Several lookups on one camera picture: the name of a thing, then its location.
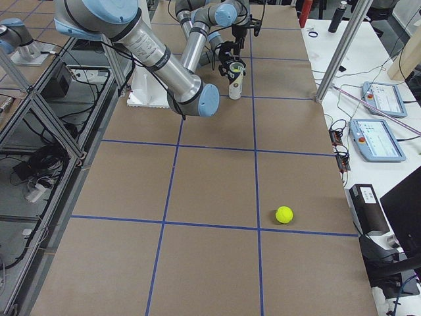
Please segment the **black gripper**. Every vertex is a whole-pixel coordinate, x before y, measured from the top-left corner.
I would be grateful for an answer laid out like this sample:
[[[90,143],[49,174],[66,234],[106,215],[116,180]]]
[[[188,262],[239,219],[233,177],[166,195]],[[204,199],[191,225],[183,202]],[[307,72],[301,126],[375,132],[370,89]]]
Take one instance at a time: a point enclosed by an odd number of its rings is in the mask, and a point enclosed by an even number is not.
[[[235,38],[234,47],[235,48],[244,48],[245,37],[248,33],[249,23],[238,25],[232,25],[232,35]]]
[[[234,77],[230,74],[231,72],[233,72],[232,70],[230,70],[230,65],[232,63],[239,63],[242,66],[240,74],[245,74],[245,63],[240,57],[241,49],[243,48],[243,40],[225,41],[220,44],[218,52],[218,59],[220,61],[220,65],[218,66],[218,70],[221,76],[226,76],[228,79],[234,79]]]

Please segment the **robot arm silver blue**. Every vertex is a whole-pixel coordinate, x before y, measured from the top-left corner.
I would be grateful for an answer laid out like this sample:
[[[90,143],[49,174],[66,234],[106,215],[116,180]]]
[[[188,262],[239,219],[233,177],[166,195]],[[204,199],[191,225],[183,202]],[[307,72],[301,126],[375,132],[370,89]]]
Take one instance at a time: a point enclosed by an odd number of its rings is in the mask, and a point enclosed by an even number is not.
[[[244,37],[235,38],[235,41],[223,41],[219,32],[208,36],[210,48],[201,54],[197,67],[212,65],[219,61],[218,71],[221,76],[226,76],[230,83],[234,81],[234,74],[245,75],[246,64],[241,59],[241,50],[244,48]]]
[[[143,21],[137,1],[55,1],[55,27],[70,37],[123,45],[167,87],[170,108],[181,116],[211,117],[220,103],[218,88],[195,74],[210,28],[249,21],[248,1],[177,1],[175,14],[187,33],[178,60]]]

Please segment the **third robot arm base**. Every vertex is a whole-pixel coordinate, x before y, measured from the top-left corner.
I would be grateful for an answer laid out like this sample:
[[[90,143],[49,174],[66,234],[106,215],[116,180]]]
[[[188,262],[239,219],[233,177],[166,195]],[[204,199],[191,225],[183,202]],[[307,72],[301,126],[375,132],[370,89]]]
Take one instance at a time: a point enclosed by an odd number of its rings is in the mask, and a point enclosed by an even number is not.
[[[49,55],[49,50],[43,53],[42,47],[35,42],[21,19],[1,21],[1,49],[11,55],[16,65],[41,65]]]

